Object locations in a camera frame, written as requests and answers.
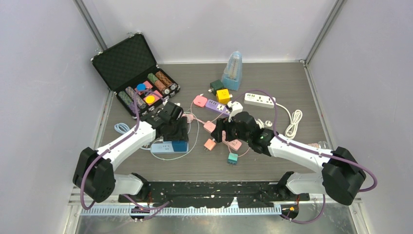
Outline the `yellow cube socket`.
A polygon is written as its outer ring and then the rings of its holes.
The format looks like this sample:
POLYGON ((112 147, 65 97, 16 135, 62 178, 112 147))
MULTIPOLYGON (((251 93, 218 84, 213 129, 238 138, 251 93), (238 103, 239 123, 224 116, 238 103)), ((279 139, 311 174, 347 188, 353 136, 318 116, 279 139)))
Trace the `yellow cube socket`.
POLYGON ((230 94, 228 89, 221 89, 216 91, 216 99, 221 104, 228 104, 231 98, 232 94, 230 94))

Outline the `dark green cube socket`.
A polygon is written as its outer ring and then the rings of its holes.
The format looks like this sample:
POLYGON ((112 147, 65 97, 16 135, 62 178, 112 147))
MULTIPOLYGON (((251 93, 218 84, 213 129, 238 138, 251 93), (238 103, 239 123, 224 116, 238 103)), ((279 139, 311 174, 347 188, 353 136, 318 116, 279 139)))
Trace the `dark green cube socket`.
POLYGON ((225 87, 224 87, 221 80, 215 80, 215 81, 210 83, 208 91, 210 93, 213 93, 213 95, 216 95, 218 90, 222 90, 224 88, 225 87))

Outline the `dark blue cube socket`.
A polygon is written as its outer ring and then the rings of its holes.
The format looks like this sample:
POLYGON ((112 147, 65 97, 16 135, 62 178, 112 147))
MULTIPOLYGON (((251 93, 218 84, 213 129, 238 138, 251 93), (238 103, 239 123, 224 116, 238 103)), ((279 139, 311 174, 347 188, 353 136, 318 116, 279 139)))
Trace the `dark blue cube socket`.
POLYGON ((186 153, 189 149, 187 141, 172 141, 172 149, 176 153, 186 153))

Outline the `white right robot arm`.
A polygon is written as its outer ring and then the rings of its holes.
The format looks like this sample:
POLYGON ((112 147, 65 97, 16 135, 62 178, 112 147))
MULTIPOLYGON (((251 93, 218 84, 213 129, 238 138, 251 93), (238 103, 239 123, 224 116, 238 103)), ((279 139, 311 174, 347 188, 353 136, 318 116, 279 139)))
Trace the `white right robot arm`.
POLYGON ((258 154, 283 158, 310 169, 309 174, 284 174, 278 186, 278 194, 284 200, 304 193, 322 194, 349 206, 362 192, 367 170, 343 147, 318 149, 289 140, 278 132, 261 128, 245 111, 217 119, 211 136, 217 142, 241 140, 258 154))

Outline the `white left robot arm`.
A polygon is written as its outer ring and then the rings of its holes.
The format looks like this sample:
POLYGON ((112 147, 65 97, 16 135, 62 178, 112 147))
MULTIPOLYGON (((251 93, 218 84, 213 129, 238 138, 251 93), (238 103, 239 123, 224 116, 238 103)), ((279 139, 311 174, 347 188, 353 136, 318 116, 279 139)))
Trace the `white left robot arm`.
POLYGON ((141 120, 116 140, 96 150, 87 147, 80 153, 73 184, 94 202, 111 195, 128 195, 145 201, 150 194, 149 182, 137 173, 115 174, 121 163, 144 145, 158 138, 187 141, 187 117, 179 105, 166 101, 164 107, 143 115, 141 120))

